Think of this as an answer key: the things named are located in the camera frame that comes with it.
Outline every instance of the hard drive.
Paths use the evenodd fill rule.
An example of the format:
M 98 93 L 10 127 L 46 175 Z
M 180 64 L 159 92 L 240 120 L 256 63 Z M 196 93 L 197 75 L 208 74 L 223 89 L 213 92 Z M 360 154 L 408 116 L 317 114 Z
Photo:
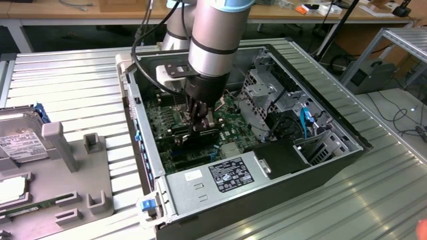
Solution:
M 0 159 L 25 163 L 48 157 L 53 145 L 41 137 L 41 127 L 50 120 L 40 103 L 0 109 Z

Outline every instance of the hard drive label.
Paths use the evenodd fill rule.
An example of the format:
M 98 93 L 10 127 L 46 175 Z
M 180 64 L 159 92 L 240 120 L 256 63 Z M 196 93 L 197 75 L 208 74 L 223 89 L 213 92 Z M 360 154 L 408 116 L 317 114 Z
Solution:
M 26 132 L 12 136 L 1 136 L 0 148 L 13 160 L 46 153 L 45 146 L 34 132 Z
M 235 158 L 208 167 L 221 193 L 255 182 L 241 158 Z

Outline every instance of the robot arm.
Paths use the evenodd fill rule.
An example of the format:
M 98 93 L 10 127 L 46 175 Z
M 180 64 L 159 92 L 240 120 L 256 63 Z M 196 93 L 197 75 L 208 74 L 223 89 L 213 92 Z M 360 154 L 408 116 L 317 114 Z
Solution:
M 188 67 L 196 74 L 187 77 L 184 85 L 193 132 L 205 131 L 216 124 L 215 103 L 224 93 L 253 3 L 255 0 L 201 0 L 195 9 L 185 7 L 185 12 L 193 11 Z M 185 34 L 176 22 L 183 25 L 181 18 L 172 23 L 171 17 L 167 28 L 175 37 Z

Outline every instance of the floor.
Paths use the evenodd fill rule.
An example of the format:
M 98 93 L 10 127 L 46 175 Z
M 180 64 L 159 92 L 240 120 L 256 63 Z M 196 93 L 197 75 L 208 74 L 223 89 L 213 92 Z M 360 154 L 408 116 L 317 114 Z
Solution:
M 261 32 L 256 31 L 257 24 L 248 24 L 243 39 L 271 39 L 291 37 L 296 43 L 309 52 L 319 48 L 323 38 L 312 35 L 313 24 L 301 24 L 303 34 L 299 29 L 283 24 L 264 24 Z M 136 25 L 117 26 L 25 26 L 25 32 L 36 52 L 52 52 L 65 50 L 101 49 L 131 46 Z M 155 32 L 145 40 L 147 45 L 153 45 L 163 40 L 165 28 Z M 17 53 L 18 49 L 5 27 L 0 27 L 0 54 Z M 328 63 L 343 50 L 332 45 L 321 62 Z

